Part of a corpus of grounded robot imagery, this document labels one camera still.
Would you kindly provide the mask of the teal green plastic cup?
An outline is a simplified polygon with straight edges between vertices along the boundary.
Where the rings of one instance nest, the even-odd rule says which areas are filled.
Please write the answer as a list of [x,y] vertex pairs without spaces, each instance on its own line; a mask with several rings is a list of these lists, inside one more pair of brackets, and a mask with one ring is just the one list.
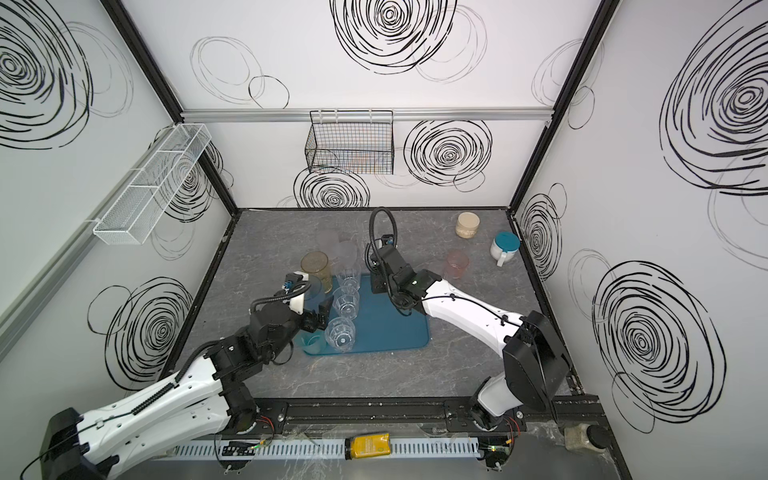
[[299,338],[301,350],[310,356],[319,355],[326,346],[325,335],[323,332],[304,333]]

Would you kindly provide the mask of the yellow transparent cup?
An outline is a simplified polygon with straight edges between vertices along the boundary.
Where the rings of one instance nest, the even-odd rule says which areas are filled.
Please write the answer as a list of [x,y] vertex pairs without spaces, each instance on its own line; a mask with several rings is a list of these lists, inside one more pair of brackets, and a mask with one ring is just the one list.
[[323,291],[330,293],[332,291],[332,272],[329,257],[322,251],[312,251],[307,253],[300,262],[301,270],[309,275],[313,275],[321,282]]

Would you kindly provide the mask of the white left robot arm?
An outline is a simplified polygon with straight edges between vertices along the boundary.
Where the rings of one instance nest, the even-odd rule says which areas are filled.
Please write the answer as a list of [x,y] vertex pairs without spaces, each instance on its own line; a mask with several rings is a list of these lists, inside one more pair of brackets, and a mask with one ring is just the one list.
[[307,310],[301,296],[261,299],[248,325],[200,345],[177,372],[105,407],[55,414],[36,460],[42,478],[113,479],[188,440],[268,424],[245,380],[275,363],[299,332],[324,330],[332,304]]

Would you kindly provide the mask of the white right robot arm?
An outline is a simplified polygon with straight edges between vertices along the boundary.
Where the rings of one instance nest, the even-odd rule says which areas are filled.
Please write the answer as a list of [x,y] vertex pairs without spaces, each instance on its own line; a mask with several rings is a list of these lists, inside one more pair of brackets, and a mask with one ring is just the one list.
[[552,321],[538,311],[527,315],[506,311],[476,299],[430,270],[416,271],[396,247],[372,241],[366,248],[369,270],[383,282],[393,306],[443,320],[490,348],[503,372],[481,383],[475,410],[495,420],[524,406],[544,412],[572,362]]

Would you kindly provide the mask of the teal plastic tray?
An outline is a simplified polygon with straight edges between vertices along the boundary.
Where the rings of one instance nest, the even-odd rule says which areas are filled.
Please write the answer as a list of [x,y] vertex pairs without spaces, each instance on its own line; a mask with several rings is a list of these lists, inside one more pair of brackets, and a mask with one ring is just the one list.
[[[363,274],[360,289],[360,311],[354,320],[356,341],[349,352],[337,352],[327,344],[322,353],[314,356],[351,355],[362,353],[414,350],[426,347],[430,342],[429,321],[424,314],[413,311],[409,316],[400,315],[386,294],[372,294],[370,276]],[[298,349],[300,331],[294,344]]]

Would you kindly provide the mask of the clear faceted glass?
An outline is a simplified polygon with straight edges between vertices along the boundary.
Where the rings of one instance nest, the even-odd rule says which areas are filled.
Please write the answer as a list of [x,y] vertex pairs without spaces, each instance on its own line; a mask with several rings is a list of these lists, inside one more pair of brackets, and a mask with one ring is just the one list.
[[359,292],[352,287],[339,287],[333,292],[333,307],[340,317],[354,320],[360,306]]
[[354,291],[360,289],[361,267],[357,255],[339,256],[335,268],[335,277],[341,288]]
[[356,327],[352,319],[337,317],[325,329],[326,344],[337,352],[349,352],[356,341]]

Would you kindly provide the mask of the light blue plastic cup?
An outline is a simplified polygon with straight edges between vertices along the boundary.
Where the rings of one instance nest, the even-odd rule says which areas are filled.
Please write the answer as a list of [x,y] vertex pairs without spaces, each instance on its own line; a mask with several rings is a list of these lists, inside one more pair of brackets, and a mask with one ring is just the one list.
[[309,289],[304,293],[304,309],[317,311],[319,305],[326,299],[322,281],[314,276],[308,276]]

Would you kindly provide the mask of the pink transparent cup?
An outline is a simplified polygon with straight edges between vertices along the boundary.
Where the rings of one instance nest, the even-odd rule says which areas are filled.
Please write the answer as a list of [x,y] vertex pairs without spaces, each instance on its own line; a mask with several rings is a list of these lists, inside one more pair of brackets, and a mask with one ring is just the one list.
[[470,264],[468,255],[462,250],[450,250],[445,258],[443,276],[449,279],[460,279]]

